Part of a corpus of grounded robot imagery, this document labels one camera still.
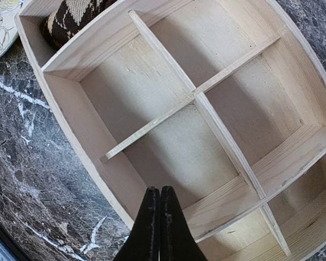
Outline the brown beige argyle sock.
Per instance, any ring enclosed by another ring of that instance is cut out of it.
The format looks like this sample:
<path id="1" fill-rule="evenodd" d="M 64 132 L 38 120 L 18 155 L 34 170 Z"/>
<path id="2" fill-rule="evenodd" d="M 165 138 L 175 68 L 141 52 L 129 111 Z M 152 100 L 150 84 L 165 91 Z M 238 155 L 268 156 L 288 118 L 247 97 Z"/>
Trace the brown beige argyle sock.
<path id="1" fill-rule="evenodd" d="M 41 34 L 52 48 L 59 50 L 115 2 L 115 0 L 62 1 L 57 10 L 40 23 Z"/>

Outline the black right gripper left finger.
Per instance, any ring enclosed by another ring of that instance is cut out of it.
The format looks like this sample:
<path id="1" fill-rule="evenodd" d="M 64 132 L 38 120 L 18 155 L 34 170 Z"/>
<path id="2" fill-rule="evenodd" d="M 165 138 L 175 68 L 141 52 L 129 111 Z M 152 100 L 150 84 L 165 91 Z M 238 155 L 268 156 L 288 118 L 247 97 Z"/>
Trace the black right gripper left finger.
<path id="1" fill-rule="evenodd" d="M 147 188 L 128 239 L 114 260 L 159 259 L 160 247 L 160 191 Z"/>

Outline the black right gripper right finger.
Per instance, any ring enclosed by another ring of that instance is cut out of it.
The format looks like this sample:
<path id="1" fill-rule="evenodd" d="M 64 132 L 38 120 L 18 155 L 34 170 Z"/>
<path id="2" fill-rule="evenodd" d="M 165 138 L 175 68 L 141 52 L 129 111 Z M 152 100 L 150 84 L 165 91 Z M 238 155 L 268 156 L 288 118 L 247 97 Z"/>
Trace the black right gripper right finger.
<path id="1" fill-rule="evenodd" d="M 206 260 L 195 242 L 172 186 L 160 196 L 160 260 Z"/>

